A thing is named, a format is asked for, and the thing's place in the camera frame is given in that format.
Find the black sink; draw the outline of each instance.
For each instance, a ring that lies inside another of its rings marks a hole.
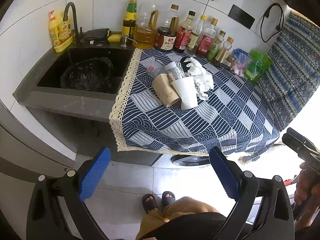
[[[120,48],[69,48],[65,50],[62,55],[52,64],[52,66],[38,82],[37,87],[39,89],[41,87],[61,89],[61,92],[66,94],[84,95],[83,93],[85,93],[85,96],[89,97],[100,97],[99,94],[103,94],[103,98],[115,99],[125,76],[125,72],[129,65],[132,54],[132,50]],[[110,78],[111,83],[108,90],[92,92],[61,88],[60,78],[69,66],[92,58],[105,57],[109,58],[113,64],[113,70]]]

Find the person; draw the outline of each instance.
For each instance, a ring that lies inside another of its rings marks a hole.
[[[294,201],[300,205],[307,198],[310,181],[306,175],[306,165],[300,165]],[[294,222],[295,235],[301,238],[311,225],[312,218],[320,206],[320,184],[312,188],[312,201],[300,220]],[[175,200],[174,193],[165,191],[162,194],[162,212],[159,210],[152,194],[144,195],[142,205],[147,215],[142,219],[136,240],[142,239],[214,239],[216,232],[226,217],[214,207],[190,197]],[[251,232],[252,226],[245,224],[240,238]]]

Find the patterned curtain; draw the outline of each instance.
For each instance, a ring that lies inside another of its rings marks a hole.
[[[272,65],[260,79],[280,131],[305,106],[320,84],[320,28],[292,10],[268,52]]]

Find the paper cup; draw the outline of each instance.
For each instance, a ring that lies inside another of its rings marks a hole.
[[[153,81],[152,87],[157,93],[162,104],[166,107],[172,106],[180,100],[177,92],[170,85],[170,80],[167,74],[158,75]]]
[[[187,110],[198,106],[197,93],[193,77],[185,77],[171,83],[181,98],[181,109]]]

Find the patterned tablecloth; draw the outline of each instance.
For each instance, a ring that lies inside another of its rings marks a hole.
[[[179,103],[161,104],[146,69],[154,59],[168,64],[184,56],[135,50],[110,114],[118,150],[207,155],[217,145],[225,155],[247,152],[246,161],[258,159],[278,139],[279,131],[261,90],[233,71],[195,57],[213,76],[209,100],[198,99],[199,106],[190,110],[181,110]]]

